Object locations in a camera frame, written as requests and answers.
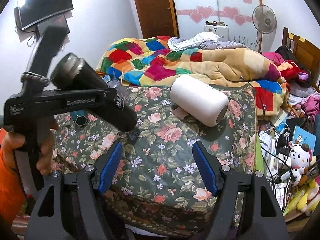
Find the black thermos bottle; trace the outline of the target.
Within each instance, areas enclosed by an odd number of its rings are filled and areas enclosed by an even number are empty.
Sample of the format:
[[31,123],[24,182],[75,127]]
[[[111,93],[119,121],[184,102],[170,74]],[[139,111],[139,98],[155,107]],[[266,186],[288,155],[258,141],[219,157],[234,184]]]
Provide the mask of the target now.
[[57,64],[50,79],[60,90],[97,89],[104,93],[104,101],[97,107],[86,107],[93,116],[113,125],[121,132],[133,130],[137,124],[137,114],[125,103],[120,93],[107,85],[96,71],[82,58],[67,54]]

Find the dark green faceted cup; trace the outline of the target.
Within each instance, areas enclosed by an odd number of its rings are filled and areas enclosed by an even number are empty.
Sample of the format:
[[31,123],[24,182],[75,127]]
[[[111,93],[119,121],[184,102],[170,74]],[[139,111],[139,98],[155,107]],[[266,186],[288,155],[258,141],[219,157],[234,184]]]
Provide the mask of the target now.
[[70,116],[78,127],[83,127],[88,122],[88,115],[84,110],[72,111],[70,112]]

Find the white cylindrical cup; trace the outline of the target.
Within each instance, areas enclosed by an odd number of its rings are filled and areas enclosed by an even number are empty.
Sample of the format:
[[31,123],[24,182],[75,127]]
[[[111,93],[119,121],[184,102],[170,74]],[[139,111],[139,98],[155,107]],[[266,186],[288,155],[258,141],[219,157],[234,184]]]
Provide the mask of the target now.
[[228,109],[228,97],[208,84],[183,74],[170,89],[171,100],[208,127],[216,126]]

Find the green floral tablecloth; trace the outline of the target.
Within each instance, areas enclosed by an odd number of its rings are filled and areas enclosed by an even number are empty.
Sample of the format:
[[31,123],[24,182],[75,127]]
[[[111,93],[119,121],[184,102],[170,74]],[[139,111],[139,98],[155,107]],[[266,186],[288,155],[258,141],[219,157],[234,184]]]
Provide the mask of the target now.
[[192,147],[203,143],[209,154],[236,172],[251,174],[255,165],[255,101],[250,85],[222,87],[229,105],[222,121],[207,127],[170,99],[164,87],[127,87],[125,99],[136,111],[128,133],[95,116],[76,129],[69,114],[56,117],[52,170],[75,172],[95,161],[115,140],[121,161],[105,193],[107,209],[125,223],[170,237],[190,237],[204,230],[216,202],[206,189]]

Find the white cow plush toy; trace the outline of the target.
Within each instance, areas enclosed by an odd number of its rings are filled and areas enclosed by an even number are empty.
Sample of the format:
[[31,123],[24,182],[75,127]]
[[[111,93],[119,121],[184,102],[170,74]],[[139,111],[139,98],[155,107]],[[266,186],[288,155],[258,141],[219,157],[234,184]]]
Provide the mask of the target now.
[[289,141],[289,147],[292,185],[303,185],[306,181],[306,173],[308,172],[309,167],[315,164],[316,157],[313,156],[312,149],[306,143],[294,144],[292,141]]

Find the blue booklet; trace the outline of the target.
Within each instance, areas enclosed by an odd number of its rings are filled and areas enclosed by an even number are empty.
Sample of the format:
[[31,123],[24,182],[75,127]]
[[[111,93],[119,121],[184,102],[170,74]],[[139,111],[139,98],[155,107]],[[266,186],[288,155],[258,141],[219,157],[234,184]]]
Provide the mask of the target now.
[[299,126],[295,126],[293,129],[292,142],[294,144],[308,144],[311,148],[311,153],[313,153],[316,144],[316,136]]

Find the clear glass tumbler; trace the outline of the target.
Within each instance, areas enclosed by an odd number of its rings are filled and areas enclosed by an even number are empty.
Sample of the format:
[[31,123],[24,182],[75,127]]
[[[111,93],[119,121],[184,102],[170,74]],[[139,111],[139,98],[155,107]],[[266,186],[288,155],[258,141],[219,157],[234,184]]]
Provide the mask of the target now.
[[128,91],[127,88],[124,87],[119,80],[117,79],[110,80],[108,81],[107,85],[109,88],[115,88],[117,91],[117,94],[125,101],[129,99],[130,91]]

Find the colourful patchwork blanket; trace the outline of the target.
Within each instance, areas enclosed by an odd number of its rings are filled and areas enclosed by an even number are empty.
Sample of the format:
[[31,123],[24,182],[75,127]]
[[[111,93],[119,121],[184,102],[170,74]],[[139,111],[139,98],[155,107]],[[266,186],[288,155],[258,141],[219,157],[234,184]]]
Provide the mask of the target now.
[[174,51],[169,37],[124,38],[112,43],[96,71],[140,87],[170,86],[183,74],[208,85],[240,87],[251,84],[258,116],[277,115],[287,106],[289,91],[276,65],[247,48]]

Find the red plush toy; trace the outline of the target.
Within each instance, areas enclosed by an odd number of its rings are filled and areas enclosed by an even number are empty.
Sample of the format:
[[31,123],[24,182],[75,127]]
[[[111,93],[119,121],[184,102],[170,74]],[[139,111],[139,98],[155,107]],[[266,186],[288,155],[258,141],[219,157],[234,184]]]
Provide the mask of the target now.
[[295,61],[292,60],[285,60],[283,63],[281,63],[277,70],[280,71],[282,77],[287,81],[308,81],[309,74],[305,70],[300,69],[298,64]]

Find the white grey crumpled clothes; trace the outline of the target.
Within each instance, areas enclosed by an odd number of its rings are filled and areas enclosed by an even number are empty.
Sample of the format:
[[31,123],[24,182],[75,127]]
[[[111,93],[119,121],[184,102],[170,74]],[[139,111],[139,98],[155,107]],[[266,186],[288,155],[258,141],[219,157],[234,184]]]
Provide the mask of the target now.
[[242,43],[221,41],[219,35],[211,32],[202,32],[187,40],[180,37],[171,37],[168,39],[168,47],[174,51],[195,48],[202,50],[247,48]]

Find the white box appliance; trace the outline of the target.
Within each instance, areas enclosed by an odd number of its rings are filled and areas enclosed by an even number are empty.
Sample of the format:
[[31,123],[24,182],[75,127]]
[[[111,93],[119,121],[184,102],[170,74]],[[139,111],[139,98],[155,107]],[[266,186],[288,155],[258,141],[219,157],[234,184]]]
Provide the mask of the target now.
[[229,40],[229,27],[224,22],[206,21],[204,31],[218,35],[221,41]]

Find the wooden bed headboard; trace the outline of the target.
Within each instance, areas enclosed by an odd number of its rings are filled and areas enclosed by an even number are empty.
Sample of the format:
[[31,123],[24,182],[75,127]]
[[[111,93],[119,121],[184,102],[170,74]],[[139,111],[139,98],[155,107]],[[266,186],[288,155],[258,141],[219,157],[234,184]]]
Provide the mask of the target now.
[[319,48],[283,27],[282,45],[290,48],[296,60],[311,73],[311,85],[319,92]]

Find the brown wooden door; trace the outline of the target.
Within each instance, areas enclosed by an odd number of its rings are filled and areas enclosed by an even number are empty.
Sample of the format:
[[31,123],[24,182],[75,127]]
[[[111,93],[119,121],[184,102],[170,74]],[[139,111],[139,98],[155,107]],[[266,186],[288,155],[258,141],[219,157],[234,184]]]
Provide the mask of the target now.
[[144,38],[178,36],[174,0],[135,0]]

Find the frosted wardrobe sliding doors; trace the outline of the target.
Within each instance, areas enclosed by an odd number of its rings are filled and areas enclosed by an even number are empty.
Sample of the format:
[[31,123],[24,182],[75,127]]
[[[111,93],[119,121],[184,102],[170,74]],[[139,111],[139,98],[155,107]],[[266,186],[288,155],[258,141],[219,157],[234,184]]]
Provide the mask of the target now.
[[260,0],[174,0],[178,33],[189,39],[204,31],[207,21],[227,25],[228,39],[259,50],[253,10]]

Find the wall-mounted black television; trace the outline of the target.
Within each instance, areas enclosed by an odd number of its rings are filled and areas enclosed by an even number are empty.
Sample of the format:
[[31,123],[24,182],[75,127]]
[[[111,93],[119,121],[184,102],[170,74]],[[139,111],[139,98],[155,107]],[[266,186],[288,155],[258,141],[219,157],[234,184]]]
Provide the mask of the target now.
[[25,30],[42,20],[73,10],[73,3],[72,0],[18,0],[17,7],[21,29]]

